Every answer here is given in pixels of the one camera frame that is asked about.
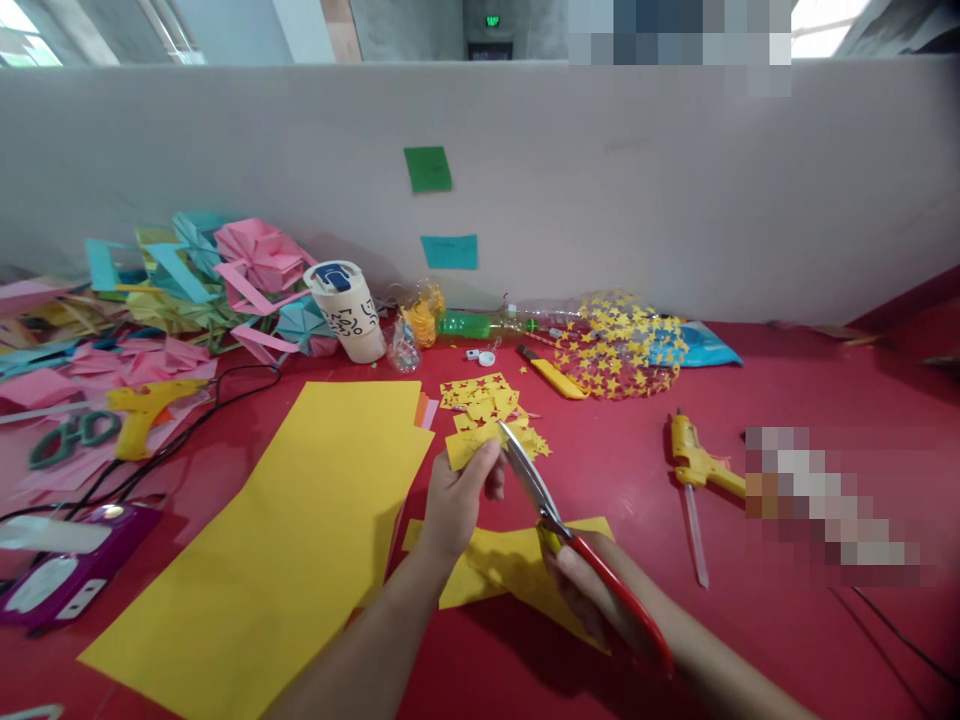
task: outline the right hand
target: right hand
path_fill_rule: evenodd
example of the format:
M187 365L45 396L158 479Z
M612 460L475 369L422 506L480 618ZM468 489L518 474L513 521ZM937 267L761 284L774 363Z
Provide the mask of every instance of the right hand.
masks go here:
M615 542L596 532L573 532L582 535L633 591L657 623L675 659L683 661L696 646L695 634L699 627L696 621L660 590ZM564 546L556 556L542 543L540 550L560 594L592 637L602 645L608 644L603 622L606 620L635 652L641 649L652 652L650 638L639 621L573 548Z

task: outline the white tumbler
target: white tumbler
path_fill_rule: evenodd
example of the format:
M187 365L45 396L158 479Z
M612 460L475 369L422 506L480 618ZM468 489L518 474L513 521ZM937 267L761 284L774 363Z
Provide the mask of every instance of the white tumbler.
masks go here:
M387 344L360 268L344 260L314 265L303 274L320 312L355 363L383 357Z

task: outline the green sticky note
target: green sticky note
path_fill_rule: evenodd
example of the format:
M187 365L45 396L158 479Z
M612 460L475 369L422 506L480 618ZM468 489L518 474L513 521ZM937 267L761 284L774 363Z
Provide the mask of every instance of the green sticky note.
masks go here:
M421 235L427 265L434 270L476 270L477 236L438 237Z
M414 195L453 190L447 153L442 147L404 148L403 154L407 158L407 170L410 172Z

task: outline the black cable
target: black cable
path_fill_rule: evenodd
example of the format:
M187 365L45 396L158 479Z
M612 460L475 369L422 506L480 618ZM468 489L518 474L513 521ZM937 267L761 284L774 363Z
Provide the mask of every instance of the black cable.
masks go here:
M870 598L868 598L866 595L863 594L863 591L861 591L860 588L854 586L854 587L851 588L851 590L853 590L857 595L860 596L860 599L863 600L863 601L867 604L867 607L869 607L871 610L873 610L874 614L875 614L878 618L880 618L881 621L883 621L883 624L886 625L886 626L890 629L890 632L892 632L894 635L896 635L897 638L898 638L904 645L906 645L908 648L910 648L911 650L913 650L913 652L915 652L915 653L917 654L917 657L919 657L919 658L920 658L921 660L923 660L927 665L929 665L931 668L933 668L934 671L935 671L938 675L940 675L944 680L946 680L948 683L950 683L950 684L953 685L954 687L960 687L960 678L955 678L953 675L951 675L950 673L948 673L948 672L947 672L946 670L944 670L942 667L940 667L939 665L937 665L933 660L931 660L931 659L927 656L927 654L923 652L923 650L921 650L921 649L918 648L916 645L914 645L906 635L904 635L902 632L900 632L900 631L897 629L897 626L896 626L896 625L894 625L892 622L890 622L890 621L887 619L887 616L886 616L886 615L884 615L882 612L880 612L880 609L879 609L876 605L874 605L873 602L871 602Z
M237 395L236 397L232 397L227 401L222 401L220 388L223 383L223 379L230 373L238 372L240 370L252 370L252 369L255 369L255 370L266 369L266 370L272 371L274 373L273 381L266 385L261 385L260 387L254 388L253 390L248 390L245 393L241 393L240 395ZM101 472L100 475L97 477L97 479L94 481L90 489L84 494L83 498L81 498L78 502L49 503L47 505L34 505L33 507L14 510L13 512L9 512L6 515L0 517L0 523L6 522L11 518L20 517L21 515L32 515L34 513L50 512L55 510L70 510L70 513L67 515L66 519L71 519L80 510L84 508L98 507L100 505L103 505L104 502L110 500L112 497L114 497L117 494L120 494L120 497L118 498L117 502L123 502L124 500L127 499L127 497L129 497L130 492L133 491L133 489L137 486L137 484L141 480L143 480L143 478L145 478L152 470L156 469L157 466L159 466L161 463L163 463L164 461L172 457L177 451L179 451L180 448L182 448L183 445L186 443L186 441L190 439L194 431L196 431L198 427L200 427L207 420L209 420L214 413L216 413L218 410L222 410L228 405L231 405L239 400L242 400L243 398L249 397L250 395L254 395L263 390L272 388L274 385L280 382L281 377L282 377L282 373L280 372L280 368L278 368L276 365L240 365L235 368L230 368L229 370L225 370L214 381L216 383L216 386L214 389L213 407L211 407L209 410L207 410L207 412L201 415L197 419L197 421L194 422L186 430L174 436L173 439L168 441L166 445L164 445L160 450L154 453L154 455L149 460L147 460L135 472L131 473L130 477L128 477L123 482L121 482L113 490L110 490L109 492L101 495L98 498L93 497L93 494L99 489L103 481L106 480L107 477L109 477L114 470L116 470L118 467L120 467L120 465L123 464L122 460L114 460L107 467L105 467L103 469L103 472Z

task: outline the window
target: window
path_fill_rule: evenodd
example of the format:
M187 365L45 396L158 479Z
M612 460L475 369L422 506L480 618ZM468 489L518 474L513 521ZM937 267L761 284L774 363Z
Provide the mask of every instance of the window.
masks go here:
M0 66L58 66L60 60L14 0L0 0Z
M870 0L800 0L791 15L790 57L833 55Z

